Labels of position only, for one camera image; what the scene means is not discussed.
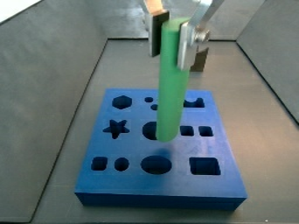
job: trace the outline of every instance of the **gray wall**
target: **gray wall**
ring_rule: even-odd
[[[0,221],[32,218],[106,43],[92,15],[41,1],[0,26]]]
[[[299,122],[297,12],[297,0],[267,0],[237,43]]]
[[[147,37],[139,0],[89,2],[109,38]],[[264,0],[224,0],[208,24],[211,38],[236,40],[263,2]],[[163,7],[169,10],[172,18],[189,17],[195,6],[192,0],[163,0]]]

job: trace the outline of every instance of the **circular hole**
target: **circular hole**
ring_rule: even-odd
[[[157,110],[157,105],[153,104],[153,105],[151,106],[151,109],[152,109],[152,110]]]
[[[153,175],[165,174],[172,169],[172,162],[165,157],[145,157],[141,162],[141,168]]]
[[[128,168],[128,165],[128,160],[124,157],[120,157],[115,162],[115,168],[120,172],[123,172]]]
[[[156,122],[148,122],[143,127],[144,137],[149,140],[156,140],[155,131],[156,131]]]
[[[145,102],[152,102],[153,100],[155,100],[153,97],[145,97],[145,98],[144,98],[144,101],[145,101]]]

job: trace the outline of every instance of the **green cylinder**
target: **green cylinder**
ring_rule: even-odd
[[[180,25],[188,18],[177,18],[163,23],[160,77],[157,98],[156,139],[171,141],[180,128],[183,101],[189,78],[189,70],[177,68]]]

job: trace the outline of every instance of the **white wall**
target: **white wall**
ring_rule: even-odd
[[[0,0],[0,23],[41,0]]]

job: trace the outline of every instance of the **square hole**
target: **square hole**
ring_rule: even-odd
[[[102,172],[108,167],[108,158],[106,157],[93,157],[90,170]]]
[[[200,136],[201,137],[212,137],[213,136],[209,126],[200,126],[199,131],[200,131]]]
[[[191,157],[192,175],[220,175],[219,160],[215,157]]]
[[[192,137],[193,136],[192,126],[181,126],[180,131],[181,131],[181,135],[184,137]]]

